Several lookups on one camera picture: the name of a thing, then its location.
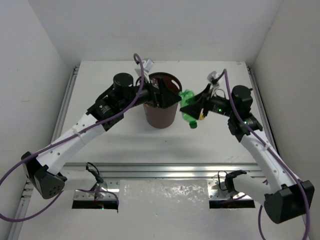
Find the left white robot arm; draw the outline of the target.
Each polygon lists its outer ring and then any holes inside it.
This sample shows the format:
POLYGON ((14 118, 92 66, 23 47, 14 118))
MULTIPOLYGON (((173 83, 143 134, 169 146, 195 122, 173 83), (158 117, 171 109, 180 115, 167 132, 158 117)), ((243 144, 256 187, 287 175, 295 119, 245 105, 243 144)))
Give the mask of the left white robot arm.
POLYGON ((62 191, 94 191, 104 180, 97 170, 64 169, 63 166, 90 141, 110 130, 124 118, 124 113, 139 105, 156 110, 177 106, 181 100, 180 81, 165 72, 153 73, 139 86, 132 75, 121 72, 113 84, 89 107, 75 125, 56 139, 47 150, 32 156, 23 164, 27 178, 43 199, 51 199, 62 191))

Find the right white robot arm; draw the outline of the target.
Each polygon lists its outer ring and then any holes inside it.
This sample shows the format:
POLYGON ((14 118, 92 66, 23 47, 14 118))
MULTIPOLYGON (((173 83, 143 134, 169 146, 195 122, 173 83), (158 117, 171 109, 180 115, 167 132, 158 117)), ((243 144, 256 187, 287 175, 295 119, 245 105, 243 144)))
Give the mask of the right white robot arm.
POLYGON ((268 144, 262 125, 251 113, 251 89, 243 85, 233 87, 229 98, 213 94, 207 85, 199 94, 185 90, 180 111, 195 120, 209 112, 227 116, 230 133, 252 155, 268 182, 256 182, 246 171, 226 174, 224 185, 229 194, 242 192, 263 205, 269 218, 280 224, 307 213, 315 188, 309 181, 301 181, 268 144))

